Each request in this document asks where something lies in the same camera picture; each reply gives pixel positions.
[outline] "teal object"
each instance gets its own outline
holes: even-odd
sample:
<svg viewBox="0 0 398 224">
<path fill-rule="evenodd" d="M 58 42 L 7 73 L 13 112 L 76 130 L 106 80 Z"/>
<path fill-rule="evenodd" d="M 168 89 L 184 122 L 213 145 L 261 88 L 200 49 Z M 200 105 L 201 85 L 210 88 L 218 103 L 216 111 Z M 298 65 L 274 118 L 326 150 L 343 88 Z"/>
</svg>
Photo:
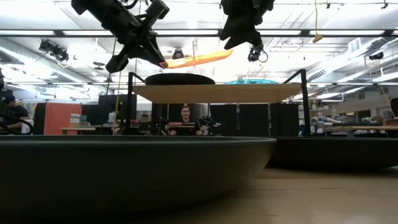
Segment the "teal object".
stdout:
<svg viewBox="0 0 398 224">
<path fill-rule="evenodd" d="M 249 85 L 249 84 L 278 84 L 272 80 L 236 80 L 224 83 L 225 85 Z"/>
</svg>

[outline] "shelf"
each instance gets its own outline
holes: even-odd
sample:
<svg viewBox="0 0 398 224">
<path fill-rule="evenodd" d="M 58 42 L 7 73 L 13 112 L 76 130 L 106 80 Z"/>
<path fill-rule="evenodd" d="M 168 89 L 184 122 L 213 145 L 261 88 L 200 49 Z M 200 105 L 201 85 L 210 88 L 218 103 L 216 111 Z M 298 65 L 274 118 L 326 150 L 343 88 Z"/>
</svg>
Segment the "shelf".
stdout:
<svg viewBox="0 0 398 224">
<path fill-rule="evenodd" d="M 133 92 L 153 103 L 280 103 L 301 91 L 301 84 L 149 85 Z"/>
</svg>

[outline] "man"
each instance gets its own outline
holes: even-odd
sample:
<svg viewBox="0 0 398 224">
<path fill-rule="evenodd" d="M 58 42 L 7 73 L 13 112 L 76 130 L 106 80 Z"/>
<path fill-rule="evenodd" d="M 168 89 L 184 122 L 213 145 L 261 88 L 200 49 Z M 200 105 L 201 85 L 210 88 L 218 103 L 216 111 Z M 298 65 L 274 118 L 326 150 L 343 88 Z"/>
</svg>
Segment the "man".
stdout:
<svg viewBox="0 0 398 224">
<path fill-rule="evenodd" d="M 189 106 L 183 106 L 181 108 L 181 117 L 182 123 L 190 123 L 191 122 L 191 110 Z M 194 128 L 170 128 L 170 135 L 172 136 L 202 136 L 205 134 L 207 127 L 200 126 L 198 123 L 195 123 Z"/>
<path fill-rule="evenodd" d="M 23 106 L 16 105 L 14 96 L 7 96 L 4 100 L 4 103 L 6 105 L 6 108 L 3 111 L 3 114 L 13 116 L 19 119 L 29 119 L 29 112 Z M 2 117 L 2 123 L 9 129 L 13 129 L 18 132 L 20 132 L 22 129 L 22 123 L 16 119 Z"/>
</svg>

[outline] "orange object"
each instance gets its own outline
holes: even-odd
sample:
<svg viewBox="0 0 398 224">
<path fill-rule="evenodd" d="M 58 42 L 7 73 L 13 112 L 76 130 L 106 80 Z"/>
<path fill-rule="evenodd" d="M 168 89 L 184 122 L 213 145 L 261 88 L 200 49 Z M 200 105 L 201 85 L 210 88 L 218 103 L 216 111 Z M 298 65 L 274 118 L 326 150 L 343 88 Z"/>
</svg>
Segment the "orange object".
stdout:
<svg viewBox="0 0 398 224">
<path fill-rule="evenodd" d="M 177 60 L 168 60 L 160 65 L 164 68 L 182 68 L 194 65 L 201 65 L 204 63 L 215 62 L 229 57 L 233 50 L 224 50 L 208 55 L 200 55 L 196 57 L 186 57 Z"/>
</svg>

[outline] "large round tray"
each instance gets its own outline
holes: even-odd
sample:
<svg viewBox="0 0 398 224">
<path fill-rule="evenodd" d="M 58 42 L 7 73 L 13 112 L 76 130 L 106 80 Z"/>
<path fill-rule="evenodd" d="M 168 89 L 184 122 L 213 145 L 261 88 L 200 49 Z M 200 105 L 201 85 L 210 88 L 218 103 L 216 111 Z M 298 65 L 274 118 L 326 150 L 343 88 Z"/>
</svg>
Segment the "large round tray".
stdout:
<svg viewBox="0 0 398 224">
<path fill-rule="evenodd" d="M 236 189 L 275 139 L 2 136 L 0 213 L 110 215 L 173 207 Z"/>
<path fill-rule="evenodd" d="M 280 138 L 270 165 L 304 169 L 380 169 L 398 166 L 398 139 Z"/>
</svg>

